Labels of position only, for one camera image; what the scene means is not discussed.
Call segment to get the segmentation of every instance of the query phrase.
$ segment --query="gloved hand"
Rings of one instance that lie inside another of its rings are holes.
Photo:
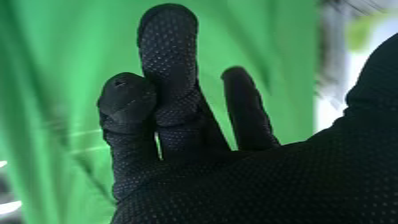
[[[232,151],[198,83],[198,19],[180,5],[143,18],[145,78],[120,74],[98,101],[113,147],[114,223],[398,222],[398,36],[377,49],[345,116],[280,145],[255,82],[223,75]],[[159,155],[155,133],[161,140]]]

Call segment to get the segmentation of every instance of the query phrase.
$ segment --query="fingertip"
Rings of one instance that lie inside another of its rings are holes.
[[[253,77],[248,73],[248,70],[242,66],[235,66],[232,68],[228,68],[228,70],[223,73],[221,76],[225,82],[244,82],[249,83],[255,86],[255,81],[253,81]]]
[[[143,122],[157,104],[152,82],[138,74],[123,72],[107,81],[98,100],[102,113],[120,122]]]

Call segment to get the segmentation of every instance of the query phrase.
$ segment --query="green screen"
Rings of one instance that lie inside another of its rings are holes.
[[[141,16],[157,0],[0,1],[0,156],[29,224],[109,223],[113,164],[97,100],[106,80],[141,74]],[[200,17],[200,81],[235,139],[221,74],[255,77],[283,143],[313,134],[317,1],[180,0]]]

